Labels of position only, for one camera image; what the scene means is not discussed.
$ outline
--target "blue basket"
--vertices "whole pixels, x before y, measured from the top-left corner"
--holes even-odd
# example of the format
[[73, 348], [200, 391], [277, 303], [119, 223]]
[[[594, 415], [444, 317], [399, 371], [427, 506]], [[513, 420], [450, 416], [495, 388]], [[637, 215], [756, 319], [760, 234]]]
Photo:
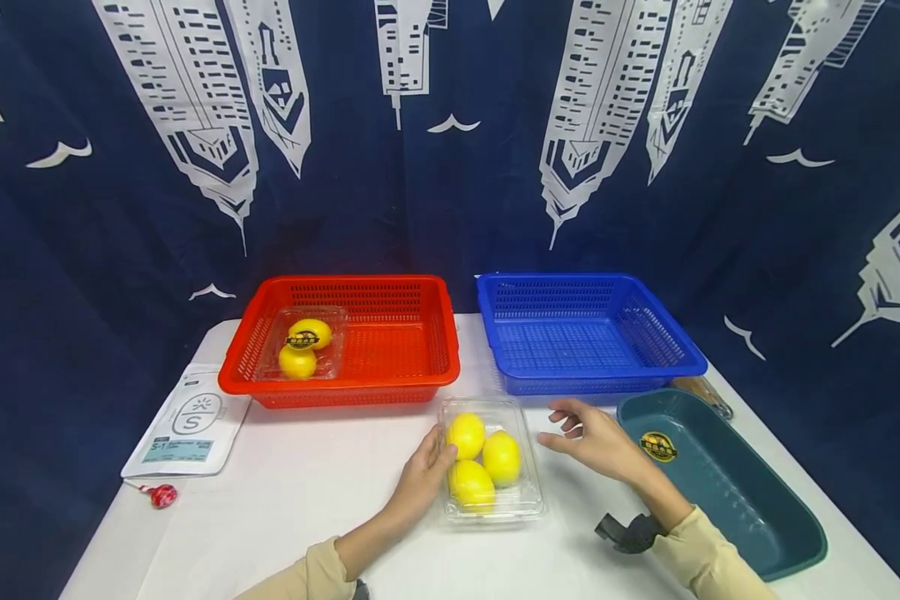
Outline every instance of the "blue basket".
[[483, 274], [477, 291], [508, 393], [646, 392], [707, 371], [657, 297], [627, 274]]

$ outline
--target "black wrist strap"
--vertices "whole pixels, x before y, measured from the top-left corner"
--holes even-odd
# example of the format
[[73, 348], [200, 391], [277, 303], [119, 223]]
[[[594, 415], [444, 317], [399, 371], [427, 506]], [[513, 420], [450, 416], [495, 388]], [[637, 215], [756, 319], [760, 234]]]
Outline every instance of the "black wrist strap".
[[663, 525], [648, 514], [638, 514], [628, 527], [624, 527], [608, 512], [595, 531], [601, 538], [613, 542], [613, 548], [624, 554], [646, 552], [652, 547], [653, 539], [667, 535]]

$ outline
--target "lemon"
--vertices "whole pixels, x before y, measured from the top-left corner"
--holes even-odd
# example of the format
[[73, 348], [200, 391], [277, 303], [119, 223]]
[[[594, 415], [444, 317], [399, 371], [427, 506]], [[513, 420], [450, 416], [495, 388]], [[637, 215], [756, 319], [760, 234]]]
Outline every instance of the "lemon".
[[520, 446], [506, 431], [495, 431], [483, 443], [483, 468], [499, 488], [520, 478]]
[[491, 513], [496, 491], [487, 469], [475, 461], [456, 461], [447, 475], [450, 493], [467, 513]]
[[483, 448], [483, 421], [473, 412], [461, 412], [452, 420], [447, 429], [447, 443], [457, 447], [457, 460], [468, 461], [477, 458]]
[[307, 348], [323, 350], [330, 346], [332, 340], [333, 331], [319, 318], [300, 318], [290, 331], [287, 331], [287, 345], [298, 350]]
[[317, 371], [317, 355], [313, 350], [297, 350], [284, 346], [277, 356], [280, 371], [291, 379], [309, 379]]

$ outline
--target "hand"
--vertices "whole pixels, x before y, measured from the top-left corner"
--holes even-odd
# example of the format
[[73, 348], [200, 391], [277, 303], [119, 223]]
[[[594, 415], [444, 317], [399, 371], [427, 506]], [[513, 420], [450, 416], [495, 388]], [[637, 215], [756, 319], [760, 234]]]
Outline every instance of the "hand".
[[441, 448], [439, 429], [433, 425], [403, 467], [400, 481], [384, 510], [382, 518], [391, 523], [400, 536], [413, 529], [437, 499], [448, 470], [457, 460], [457, 447], [451, 443]]
[[539, 433], [537, 441], [555, 453], [568, 454], [595, 472], [638, 486], [658, 472], [650, 457], [636, 446], [613, 417], [572, 398], [551, 402], [551, 423], [559, 423], [563, 436]]

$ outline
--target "blue curtain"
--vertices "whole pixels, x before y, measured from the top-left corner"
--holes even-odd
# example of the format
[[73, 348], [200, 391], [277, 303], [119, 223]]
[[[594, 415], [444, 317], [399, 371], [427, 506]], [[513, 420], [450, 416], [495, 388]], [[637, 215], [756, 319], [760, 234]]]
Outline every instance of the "blue curtain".
[[1, 594], [264, 278], [493, 271], [639, 276], [900, 574], [900, 0], [0, 0]]

